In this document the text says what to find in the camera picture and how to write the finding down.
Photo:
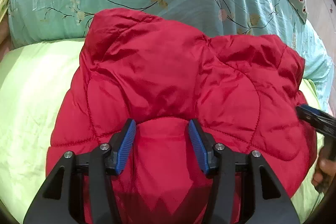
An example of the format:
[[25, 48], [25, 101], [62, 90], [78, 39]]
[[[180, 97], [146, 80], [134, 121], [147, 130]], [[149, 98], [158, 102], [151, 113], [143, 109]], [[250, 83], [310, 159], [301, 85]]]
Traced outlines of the person's right hand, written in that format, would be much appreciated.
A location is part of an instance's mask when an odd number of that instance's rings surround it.
[[329, 160], [330, 149], [324, 145], [318, 155], [317, 165], [311, 179], [316, 191], [326, 193], [335, 176], [335, 161]]

